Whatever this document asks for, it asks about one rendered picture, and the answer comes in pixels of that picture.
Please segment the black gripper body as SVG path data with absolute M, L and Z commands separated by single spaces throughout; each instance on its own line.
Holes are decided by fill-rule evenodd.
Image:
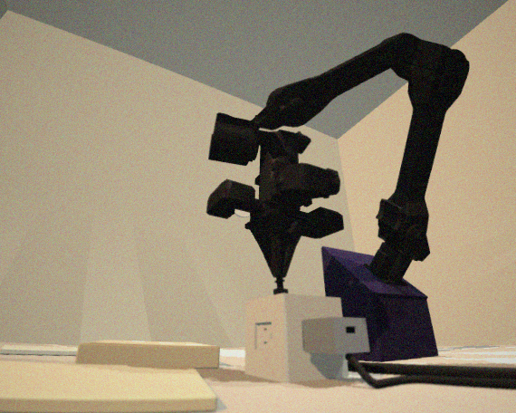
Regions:
M 306 204 L 304 198 L 285 193 L 282 193 L 281 197 L 270 198 L 270 182 L 277 164 L 287 168 L 297 162 L 289 158 L 265 160 L 254 183 L 259 186 L 259 199 L 255 198 L 255 189 L 252 186 L 226 179 L 209 196 L 206 213 L 227 219 L 237 209 L 249 212 L 251 221 L 263 212 L 269 211 L 286 216 L 283 226 L 298 219 L 314 223 L 315 226 L 302 235 L 314 239 L 344 230 L 343 217 L 336 211 L 320 206 L 309 213 L 302 212 L 301 207 Z

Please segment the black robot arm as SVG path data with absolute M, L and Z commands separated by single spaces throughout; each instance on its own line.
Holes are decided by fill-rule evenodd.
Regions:
M 371 264 L 363 265 L 386 284 L 407 286 L 402 278 L 411 262 L 423 262 L 430 255 L 425 192 L 445 113 L 461 95 L 468 76 L 470 64 L 461 51 L 404 32 L 391 36 L 321 75 L 274 90 L 266 107 L 252 120 L 218 112 L 208 159 L 247 166 L 256 159 L 260 145 L 260 166 L 270 158 L 297 162 L 287 168 L 277 164 L 270 182 L 270 198 L 281 197 L 282 193 L 302 197 L 308 207 L 313 198 L 337 195 L 337 170 L 299 163 L 299 153 L 311 144 L 308 136 L 300 131 L 259 129 L 300 127 L 335 97 L 389 68 L 408 81 L 413 115 L 397 188 L 388 199 L 381 199 L 376 216 L 377 236 L 385 242 Z

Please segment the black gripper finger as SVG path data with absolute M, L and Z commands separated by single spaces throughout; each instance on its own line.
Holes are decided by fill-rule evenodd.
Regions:
M 286 216 L 263 212 L 244 226 L 249 229 L 260 246 L 273 278 L 281 276 L 282 269 L 282 227 Z
M 287 276 L 291 260 L 301 236 L 314 226 L 315 224 L 312 222 L 298 219 L 282 228 L 282 278 Z

